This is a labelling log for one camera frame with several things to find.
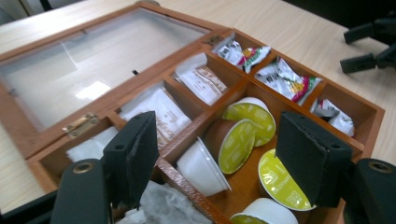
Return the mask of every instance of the wooden frame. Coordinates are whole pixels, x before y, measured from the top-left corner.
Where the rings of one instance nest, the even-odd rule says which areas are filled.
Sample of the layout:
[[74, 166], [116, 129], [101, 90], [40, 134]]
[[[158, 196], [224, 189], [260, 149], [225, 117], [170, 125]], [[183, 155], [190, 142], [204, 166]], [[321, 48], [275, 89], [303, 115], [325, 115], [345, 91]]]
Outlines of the wooden frame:
[[[195, 141], [197, 136], [205, 136], [205, 132], [210, 124], [221, 117], [227, 105], [245, 96], [253, 96], [263, 100], [273, 114], [276, 124], [279, 123], [280, 112], [284, 110], [300, 113], [311, 118], [320, 126], [348, 143], [354, 149], [354, 161], [371, 156], [375, 139], [385, 113], [382, 108], [342, 88], [340, 85], [295, 62], [275, 49], [272, 49], [269, 56], [255, 66], [249, 74], [246, 74], [214, 54], [211, 51], [213, 46], [207, 44], [208, 42], [210, 43], [208, 40], [212, 36], [227, 38], [230, 35], [235, 35], [235, 39], [242, 45], [243, 49], [263, 46], [263, 43], [237, 30], [197, 20], [165, 8], [148, 4], [126, 7], [107, 16], [93, 21], [87, 21], [78, 27], [66, 29], [60, 34], [47, 36], [22, 48], [4, 53], [0, 55], [0, 60], [19, 55], [29, 49], [38, 48], [56, 39], [71, 35], [75, 31], [118, 17], [138, 7], [153, 10], [177, 20], [206, 28], [210, 32], [189, 44], [186, 48], [154, 64], [142, 72], [141, 75], [134, 78], [134, 81], [126, 81], [115, 90], [110, 91], [105, 96], [85, 106], [42, 133], [35, 130], [31, 121], [24, 116], [19, 106], [9, 95], [8, 90], [0, 86], [1, 100], [7, 105], [0, 108], [0, 119], [45, 191], [50, 192], [57, 189], [62, 170], [71, 163], [65, 156], [67, 149], [78, 145], [90, 136], [101, 132], [106, 127], [115, 126], [117, 129], [122, 128], [125, 125], [125, 121], [118, 115], [120, 108], [125, 103], [133, 100], [140, 92], [159, 82], [164, 83], [165, 88], [172, 95], [180, 109], [192, 120], [192, 123], [166, 147], [161, 149], [161, 157], [157, 161], [153, 180], [161, 183], [167, 182], [171, 186], [181, 190], [194, 202], [197, 209], [206, 214], [214, 222], [227, 223], [231, 215], [241, 212], [256, 198], [269, 197], [268, 194], [260, 191], [257, 164], [265, 151], [276, 147], [276, 137], [270, 143], [254, 148], [241, 170], [234, 175], [226, 176], [233, 191], [223, 191], [207, 198], [176, 170], [177, 160]], [[213, 105], [206, 105], [184, 85], [174, 79], [176, 67], [186, 58], [201, 52], [208, 59], [207, 66], [228, 87], [228, 90]], [[302, 106], [293, 103], [278, 92], [268, 88], [253, 76], [260, 68], [263, 68], [277, 56], [285, 59], [290, 67], [301, 76], [323, 78], [323, 81], [315, 88]], [[317, 98], [330, 99], [352, 117], [356, 124], [356, 135], [349, 137], [311, 114], [309, 108]], [[90, 129], [75, 139], [70, 139], [62, 132], [62, 127], [92, 111], [95, 112], [100, 120], [99, 124], [95, 126], [95, 129]], [[338, 220], [342, 209], [343, 203], [340, 203], [336, 209], [316, 208], [310, 212], [293, 213], [297, 216], [299, 223], [334, 223]]]

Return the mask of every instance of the table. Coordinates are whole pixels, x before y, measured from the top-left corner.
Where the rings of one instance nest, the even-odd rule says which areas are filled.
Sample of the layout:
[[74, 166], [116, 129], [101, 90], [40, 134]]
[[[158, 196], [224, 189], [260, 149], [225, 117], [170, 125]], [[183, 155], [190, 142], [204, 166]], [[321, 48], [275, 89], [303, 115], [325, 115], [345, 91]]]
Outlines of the table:
[[[40, 41], [64, 27], [133, 4], [135, 0], [90, 0], [15, 21], [0, 27], [0, 54]], [[345, 75], [340, 60], [377, 54], [388, 46], [364, 39], [348, 46], [345, 27], [280, 0], [158, 0], [167, 7], [193, 17], [234, 27], [260, 40], [325, 77], [383, 107], [385, 117], [372, 157], [396, 164], [396, 72], [393, 68]], [[0, 209], [12, 210], [44, 194], [22, 156], [0, 126]]]

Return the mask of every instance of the coffee pod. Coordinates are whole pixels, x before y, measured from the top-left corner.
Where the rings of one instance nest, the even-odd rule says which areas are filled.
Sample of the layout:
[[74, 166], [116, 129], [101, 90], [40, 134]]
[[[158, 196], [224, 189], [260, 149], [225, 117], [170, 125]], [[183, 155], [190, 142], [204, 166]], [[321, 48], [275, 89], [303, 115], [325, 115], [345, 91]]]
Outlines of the coffee pod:
[[315, 208], [276, 156], [275, 149], [262, 155], [258, 169], [262, 191], [265, 190], [278, 203], [296, 211]]
[[245, 97], [229, 105], [224, 111], [222, 118], [233, 120], [250, 119], [257, 129], [254, 147], [260, 147], [271, 141], [276, 132], [276, 123], [267, 105], [255, 97]]
[[200, 138], [177, 161], [177, 170], [206, 197], [231, 189]]
[[254, 146], [256, 128], [249, 119], [218, 119], [205, 134], [205, 143], [224, 174], [236, 172]]
[[286, 207], [272, 199], [259, 198], [242, 213], [231, 217], [233, 224], [298, 224], [297, 218]]

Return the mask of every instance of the yellow-green capsule lid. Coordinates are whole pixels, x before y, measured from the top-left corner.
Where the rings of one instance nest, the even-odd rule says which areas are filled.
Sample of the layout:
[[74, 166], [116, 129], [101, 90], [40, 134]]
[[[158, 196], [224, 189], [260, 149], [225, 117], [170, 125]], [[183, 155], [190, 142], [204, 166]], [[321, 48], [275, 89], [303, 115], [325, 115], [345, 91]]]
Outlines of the yellow-green capsule lid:
[[268, 224], [267, 222], [259, 219], [258, 217], [250, 216], [243, 213], [235, 214], [231, 217], [233, 224]]
[[276, 156], [275, 149], [267, 151], [260, 158], [259, 177], [268, 194], [283, 206], [297, 211], [315, 208]]
[[221, 143], [219, 168], [224, 174], [237, 171], [248, 159], [253, 149], [256, 128], [248, 119], [239, 120]]
[[251, 103], [235, 103], [224, 111], [224, 119], [250, 119], [257, 128], [254, 147], [268, 143], [275, 135], [276, 123], [272, 114], [265, 108]]

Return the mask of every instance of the wooden box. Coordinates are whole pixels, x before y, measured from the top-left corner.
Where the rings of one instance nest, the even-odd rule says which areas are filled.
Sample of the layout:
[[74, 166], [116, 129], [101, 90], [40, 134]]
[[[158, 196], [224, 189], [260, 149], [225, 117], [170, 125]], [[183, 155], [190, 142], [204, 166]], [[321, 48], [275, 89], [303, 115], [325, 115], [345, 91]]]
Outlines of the wooden box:
[[[260, 191], [257, 166], [262, 154], [276, 147], [276, 136], [264, 146], [255, 147], [246, 164], [235, 174], [226, 175], [233, 190], [209, 197], [201, 194], [177, 171], [177, 160], [197, 137], [204, 136], [208, 127], [221, 117], [228, 105], [243, 97], [252, 96], [263, 100], [274, 116], [276, 125], [279, 123], [280, 113], [285, 110], [311, 118], [349, 144], [354, 150], [354, 161], [371, 156], [384, 116], [382, 108], [275, 49], [247, 74], [212, 52], [221, 40], [231, 36], [241, 44], [242, 49], [264, 46], [263, 43], [235, 29], [146, 3], [123, 8], [76, 27], [65, 28], [57, 35], [49, 35], [41, 41], [0, 55], [1, 122], [43, 189], [50, 192], [57, 189], [63, 169], [72, 163], [66, 156], [67, 150], [108, 127], [121, 129], [126, 124], [119, 115], [122, 106], [147, 88], [162, 83], [191, 123], [160, 150], [161, 157], [157, 161], [153, 180], [169, 183], [179, 189], [193, 201], [198, 210], [216, 223], [228, 223], [233, 214], [242, 212], [255, 199], [270, 197]], [[114, 53], [112, 51], [121, 54], [109, 56]], [[227, 91], [213, 105], [205, 104], [186, 86], [175, 80], [177, 66], [198, 53], [205, 54], [207, 66], [227, 86]], [[64, 57], [67, 62], [59, 63], [58, 60], [63, 60]], [[323, 79], [302, 105], [290, 101], [254, 77], [257, 71], [276, 57], [283, 58], [300, 76]], [[83, 63], [87, 59], [92, 59], [92, 62]], [[20, 66], [21, 64], [33, 64], [33, 67]], [[49, 72], [49, 76], [41, 77], [32, 68], [38, 69], [40, 74]], [[138, 72], [137, 76], [132, 75], [134, 70]], [[45, 81], [56, 87], [56, 94], [67, 92], [70, 89], [62, 87], [67, 83], [62, 73], [66, 73], [67, 76], [74, 74], [76, 77], [72, 81], [84, 86], [78, 77], [87, 73], [95, 77], [95, 73], [102, 74], [101, 72], [104, 74], [101, 78], [109, 82], [113, 81], [111, 78], [121, 75], [100, 97], [72, 109], [67, 107], [68, 104], [73, 104], [67, 100], [67, 96], [60, 94], [58, 98], [47, 99], [52, 93], [46, 89], [47, 84], [40, 86], [41, 82]], [[26, 77], [17, 76], [21, 73], [25, 73]], [[23, 87], [27, 91], [21, 91], [20, 88]], [[41, 91], [39, 96], [32, 95], [37, 91]], [[35, 97], [38, 97], [36, 105], [30, 105]], [[347, 136], [313, 115], [310, 107], [317, 99], [331, 100], [352, 117], [356, 134], [353, 137]], [[53, 105], [66, 107], [53, 108]], [[90, 120], [81, 118], [86, 115], [94, 115], [93, 124], [89, 125], [91, 128], [71, 134], [72, 136], [64, 132], [70, 128], [70, 124], [81, 127], [82, 121]], [[309, 212], [293, 213], [299, 223], [334, 223], [342, 208], [343, 204], [340, 203], [336, 209], [316, 208]]]

